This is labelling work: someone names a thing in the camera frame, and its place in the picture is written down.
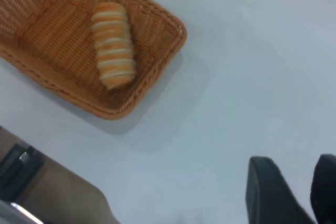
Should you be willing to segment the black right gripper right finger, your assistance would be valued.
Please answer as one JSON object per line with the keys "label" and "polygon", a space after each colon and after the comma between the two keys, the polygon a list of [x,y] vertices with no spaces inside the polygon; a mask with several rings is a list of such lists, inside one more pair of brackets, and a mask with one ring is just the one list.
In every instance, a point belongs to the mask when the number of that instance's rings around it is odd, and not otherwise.
{"label": "black right gripper right finger", "polygon": [[310,202],[317,223],[335,223],[335,156],[322,154],[315,166]]}

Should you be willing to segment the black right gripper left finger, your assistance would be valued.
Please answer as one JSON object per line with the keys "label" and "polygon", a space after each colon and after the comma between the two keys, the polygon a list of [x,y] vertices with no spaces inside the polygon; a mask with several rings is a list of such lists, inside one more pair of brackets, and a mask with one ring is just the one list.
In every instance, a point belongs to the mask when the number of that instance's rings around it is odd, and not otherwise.
{"label": "black right gripper left finger", "polygon": [[248,165],[246,208],[249,223],[314,223],[298,204],[272,159],[252,156]]}

